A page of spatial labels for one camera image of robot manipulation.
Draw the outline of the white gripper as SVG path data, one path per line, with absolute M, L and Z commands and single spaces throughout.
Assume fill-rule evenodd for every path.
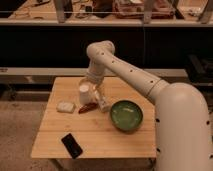
M 100 87 L 104 76 L 103 75 L 95 75 L 89 71 L 86 72 L 86 79 L 94 84 L 96 87 Z M 102 93 L 102 91 L 98 88 L 94 90 L 95 99 L 99 105 L 99 108 L 102 112 L 108 112 L 110 110 L 110 104 L 106 100 L 105 95 Z

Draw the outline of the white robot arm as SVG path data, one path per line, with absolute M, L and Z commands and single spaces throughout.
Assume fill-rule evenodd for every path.
M 187 83 L 168 83 L 119 58 L 110 41 L 87 47 L 87 78 L 100 84 L 110 70 L 155 107 L 156 171 L 213 171 L 213 141 L 207 102 Z

